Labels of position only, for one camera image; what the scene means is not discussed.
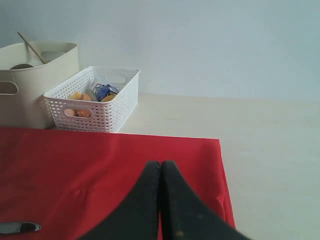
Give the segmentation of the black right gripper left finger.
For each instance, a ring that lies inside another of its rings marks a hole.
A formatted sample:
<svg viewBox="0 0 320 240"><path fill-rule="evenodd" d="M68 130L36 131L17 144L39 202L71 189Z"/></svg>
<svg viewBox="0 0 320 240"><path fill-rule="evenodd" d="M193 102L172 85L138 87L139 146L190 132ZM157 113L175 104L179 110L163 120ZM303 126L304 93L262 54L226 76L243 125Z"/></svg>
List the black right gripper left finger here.
<svg viewBox="0 0 320 240"><path fill-rule="evenodd" d="M160 176L160 163L148 161L121 203L80 239L156 240L159 233Z"/></svg>

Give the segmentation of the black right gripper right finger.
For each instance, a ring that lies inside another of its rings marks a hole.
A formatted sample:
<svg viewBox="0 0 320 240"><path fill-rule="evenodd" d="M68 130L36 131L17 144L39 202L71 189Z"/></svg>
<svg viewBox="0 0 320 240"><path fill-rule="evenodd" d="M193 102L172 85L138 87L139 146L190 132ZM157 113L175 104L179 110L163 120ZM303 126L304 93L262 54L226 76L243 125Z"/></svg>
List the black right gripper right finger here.
<svg viewBox="0 0 320 240"><path fill-rule="evenodd" d="M174 161L161 164L160 218L164 240L248 239L207 207Z"/></svg>

